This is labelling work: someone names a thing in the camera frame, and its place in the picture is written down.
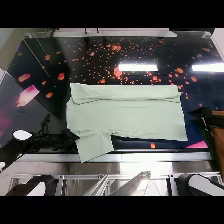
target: table top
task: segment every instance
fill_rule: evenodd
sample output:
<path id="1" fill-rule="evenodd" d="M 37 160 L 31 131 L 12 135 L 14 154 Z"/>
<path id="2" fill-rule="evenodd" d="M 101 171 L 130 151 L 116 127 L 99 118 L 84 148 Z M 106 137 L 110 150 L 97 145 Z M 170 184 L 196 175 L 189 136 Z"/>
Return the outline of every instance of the table top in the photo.
<path id="1" fill-rule="evenodd" d="M 224 71 L 193 71 L 192 65 L 212 65 L 223 61 L 212 39 L 203 38 L 202 32 L 176 34 L 176 37 L 164 38 L 46 38 L 36 35 L 36 38 L 23 40 L 0 84 L 0 144 L 4 145 L 11 138 L 13 130 L 37 132 L 48 113 L 52 115 L 49 124 L 52 133 L 59 133 L 65 128 L 65 104 L 70 97 L 70 82 L 178 86 L 182 93 L 181 105 L 188 141 L 113 136 L 115 149 L 186 150 L 186 147 L 203 141 L 187 113 L 202 106 L 213 110 L 224 109 Z M 158 71 L 119 71 L 118 65 L 126 63 L 156 64 Z"/>

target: garment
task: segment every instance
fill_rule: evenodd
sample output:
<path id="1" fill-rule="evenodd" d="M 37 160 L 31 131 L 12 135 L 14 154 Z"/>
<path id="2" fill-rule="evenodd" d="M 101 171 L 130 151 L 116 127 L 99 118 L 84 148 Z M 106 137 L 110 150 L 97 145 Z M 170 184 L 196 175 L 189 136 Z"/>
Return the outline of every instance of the garment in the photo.
<path id="1" fill-rule="evenodd" d="M 111 135 L 187 141 L 177 86 L 72 83 L 67 126 L 82 162 L 114 150 Z"/>

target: glossy black surface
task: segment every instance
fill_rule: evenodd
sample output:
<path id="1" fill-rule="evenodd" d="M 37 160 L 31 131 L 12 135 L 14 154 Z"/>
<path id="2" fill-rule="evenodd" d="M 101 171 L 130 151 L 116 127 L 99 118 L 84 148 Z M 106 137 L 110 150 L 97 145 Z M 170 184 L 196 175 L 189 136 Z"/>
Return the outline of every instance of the glossy black surface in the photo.
<path id="1" fill-rule="evenodd" d="M 9 139 L 12 130 L 38 130 L 41 120 L 49 112 L 53 114 L 50 123 L 52 132 L 59 132 L 65 127 L 69 81 L 89 85 L 174 84 L 182 93 L 188 142 L 145 141 L 115 136 L 113 144 L 115 149 L 149 149 L 154 143 L 156 149 L 181 150 L 203 140 L 187 112 L 200 106 L 224 109 L 224 73 L 193 72 L 191 66 L 220 62 L 221 57 L 213 42 L 196 33 L 178 33 L 175 38 L 65 37 L 26 40 L 26 44 L 22 42 L 20 45 L 8 69 L 15 80 L 6 75 L 0 84 L 0 122 L 3 124 L 0 127 L 0 143 L 4 144 Z M 121 74 L 116 70 L 119 63 L 156 63 L 158 72 Z M 30 78 L 18 82 L 18 78 L 27 73 Z M 17 108 L 16 97 L 31 85 L 35 85 L 39 94 L 24 107 Z"/>

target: dark table surface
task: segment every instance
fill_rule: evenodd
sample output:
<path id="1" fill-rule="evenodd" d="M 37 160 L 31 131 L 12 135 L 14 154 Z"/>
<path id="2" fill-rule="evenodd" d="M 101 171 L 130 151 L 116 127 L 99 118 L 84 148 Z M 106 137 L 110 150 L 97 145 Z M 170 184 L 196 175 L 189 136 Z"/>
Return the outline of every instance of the dark table surface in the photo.
<path id="1" fill-rule="evenodd" d="M 120 63 L 157 64 L 157 72 L 119 72 Z M 194 64 L 222 63 L 212 40 L 201 33 L 177 32 L 177 37 L 60 37 L 26 39 L 20 44 L 0 84 L 0 144 L 12 131 L 37 132 L 50 113 L 52 133 L 66 127 L 69 83 L 89 85 L 178 85 L 185 115 L 187 142 L 128 139 L 113 136 L 115 149 L 192 151 L 203 141 L 189 111 L 200 107 L 223 110 L 223 72 L 194 72 Z M 29 74 L 26 80 L 19 77 Z M 34 85 L 37 96 L 18 106 L 20 94 Z"/>

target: pink shape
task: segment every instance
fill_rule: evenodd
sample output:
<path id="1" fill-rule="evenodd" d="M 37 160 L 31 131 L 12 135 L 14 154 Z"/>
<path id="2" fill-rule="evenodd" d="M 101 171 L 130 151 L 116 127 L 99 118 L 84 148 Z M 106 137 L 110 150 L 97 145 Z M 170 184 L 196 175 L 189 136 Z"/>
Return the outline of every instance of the pink shape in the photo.
<path id="1" fill-rule="evenodd" d="M 28 104 L 39 92 L 40 91 L 36 89 L 34 85 L 25 89 L 22 93 L 20 93 L 17 107 L 23 107 Z"/>
<path id="2" fill-rule="evenodd" d="M 189 145 L 186 148 L 208 148 L 207 144 L 204 141 L 200 141 L 193 145 Z"/>

